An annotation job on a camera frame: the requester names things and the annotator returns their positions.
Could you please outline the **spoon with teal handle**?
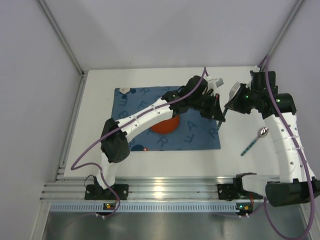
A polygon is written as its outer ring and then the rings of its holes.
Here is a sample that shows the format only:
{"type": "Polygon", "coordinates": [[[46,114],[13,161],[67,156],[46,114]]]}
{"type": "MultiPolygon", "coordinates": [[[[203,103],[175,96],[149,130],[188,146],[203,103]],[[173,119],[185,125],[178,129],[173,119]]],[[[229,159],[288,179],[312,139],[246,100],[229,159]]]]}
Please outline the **spoon with teal handle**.
{"type": "Polygon", "coordinates": [[[269,128],[267,126],[262,127],[257,131],[257,136],[252,140],[252,142],[242,151],[240,154],[243,157],[256,143],[259,139],[264,138],[269,133],[269,128]]]}

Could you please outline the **blue letter-print placemat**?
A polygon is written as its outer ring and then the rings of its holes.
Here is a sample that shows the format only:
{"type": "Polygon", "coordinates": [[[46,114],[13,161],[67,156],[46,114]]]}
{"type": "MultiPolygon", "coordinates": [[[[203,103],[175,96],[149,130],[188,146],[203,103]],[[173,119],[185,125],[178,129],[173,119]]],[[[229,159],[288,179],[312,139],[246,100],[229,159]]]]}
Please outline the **blue letter-print placemat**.
{"type": "MultiPolygon", "coordinates": [[[[126,118],[144,110],[166,92],[178,86],[115,88],[111,117],[126,118]]],[[[178,128],[169,134],[158,134],[151,128],[143,131],[129,143],[133,151],[195,151],[221,148],[215,120],[201,117],[193,109],[181,114],[178,128]]]]}

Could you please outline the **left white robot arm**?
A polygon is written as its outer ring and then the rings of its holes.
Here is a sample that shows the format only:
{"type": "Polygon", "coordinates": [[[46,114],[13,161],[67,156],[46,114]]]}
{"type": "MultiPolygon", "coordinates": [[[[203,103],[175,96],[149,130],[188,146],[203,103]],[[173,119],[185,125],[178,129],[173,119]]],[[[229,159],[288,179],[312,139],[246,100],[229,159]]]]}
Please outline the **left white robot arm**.
{"type": "Polygon", "coordinates": [[[217,89],[223,85],[221,78],[190,78],[186,85],[163,94],[148,107],[125,118],[108,119],[101,134],[101,169],[96,184],[103,190],[115,184],[116,165],[130,154],[129,143],[145,130],[186,113],[199,112],[209,120],[225,121],[217,89]]]}

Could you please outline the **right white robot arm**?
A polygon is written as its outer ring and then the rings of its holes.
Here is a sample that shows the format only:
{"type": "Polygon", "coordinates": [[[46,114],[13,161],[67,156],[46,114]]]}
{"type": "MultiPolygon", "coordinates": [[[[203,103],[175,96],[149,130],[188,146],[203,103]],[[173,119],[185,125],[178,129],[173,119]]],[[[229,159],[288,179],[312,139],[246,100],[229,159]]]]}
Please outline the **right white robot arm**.
{"type": "Polygon", "coordinates": [[[251,81],[242,83],[235,96],[225,105],[228,110],[250,114],[256,109],[268,127],[279,166],[279,176],[241,173],[233,178],[238,190],[252,192],[267,198],[273,207],[311,202],[310,178],[313,196],[320,195],[320,181],[311,168],[304,168],[304,154],[300,140],[296,106],[289,93],[279,93],[276,73],[251,72],[251,81]]]}

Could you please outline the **red round plate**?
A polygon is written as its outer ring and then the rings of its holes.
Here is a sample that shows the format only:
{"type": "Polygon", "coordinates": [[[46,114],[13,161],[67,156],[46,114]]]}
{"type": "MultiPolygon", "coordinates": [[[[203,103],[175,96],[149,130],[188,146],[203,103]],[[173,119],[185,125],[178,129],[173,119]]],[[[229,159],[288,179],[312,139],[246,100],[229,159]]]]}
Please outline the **red round plate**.
{"type": "Polygon", "coordinates": [[[150,129],[157,134],[166,135],[173,133],[180,124],[180,117],[177,115],[171,119],[161,121],[153,125],[150,129]]]}

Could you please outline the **fork with teal handle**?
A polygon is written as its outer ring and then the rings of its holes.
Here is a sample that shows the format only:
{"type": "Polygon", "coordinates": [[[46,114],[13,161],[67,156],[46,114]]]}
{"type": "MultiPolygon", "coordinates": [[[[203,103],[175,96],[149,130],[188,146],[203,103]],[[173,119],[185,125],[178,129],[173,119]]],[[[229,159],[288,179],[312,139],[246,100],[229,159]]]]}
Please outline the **fork with teal handle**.
{"type": "MultiPolygon", "coordinates": [[[[236,94],[237,91],[239,90],[240,86],[241,86],[241,83],[238,82],[238,81],[232,86],[232,88],[231,88],[230,91],[229,91],[229,99],[228,99],[228,101],[230,101],[230,100],[233,99],[233,97],[235,96],[235,94],[236,94]]],[[[217,124],[217,130],[218,130],[218,131],[219,131],[219,129],[221,128],[221,125],[222,125],[222,124],[223,124],[222,121],[219,121],[219,122],[218,122],[218,124],[217,124]]]]}

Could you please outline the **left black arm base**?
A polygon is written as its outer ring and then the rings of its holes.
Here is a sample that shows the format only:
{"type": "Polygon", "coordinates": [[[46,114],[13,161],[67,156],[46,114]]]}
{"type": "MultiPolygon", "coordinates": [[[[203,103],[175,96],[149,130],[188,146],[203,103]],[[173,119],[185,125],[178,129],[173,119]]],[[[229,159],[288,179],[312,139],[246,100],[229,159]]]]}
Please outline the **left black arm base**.
{"type": "MultiPolygon", "coordinates": [[[[129,194],[128,184],[115,184],[111,187],[113,191],[118,195],[120,200],[127,200],[129,194]]],[[[85,200],[97,201],[97,200],[116,200],[116,195],[109,189],[102,189],[100,185],[89,184],[86,186],[85,200]]]]}

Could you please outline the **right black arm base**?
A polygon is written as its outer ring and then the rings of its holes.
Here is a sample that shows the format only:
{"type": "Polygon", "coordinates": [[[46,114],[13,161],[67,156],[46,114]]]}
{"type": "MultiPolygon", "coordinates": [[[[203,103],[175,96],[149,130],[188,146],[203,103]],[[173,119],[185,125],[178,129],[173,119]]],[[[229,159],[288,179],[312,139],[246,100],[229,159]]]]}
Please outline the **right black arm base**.
{"type": "Polygon", "coordinates": [[[263,196],[246,191],[243,189],[242,178],[247,175],[253,175],[254,173],[241,173],[232,178],[232,183],[220,183],[217,185],[218,199],[233,201],[233,200],[262,200],[263,196]]]}

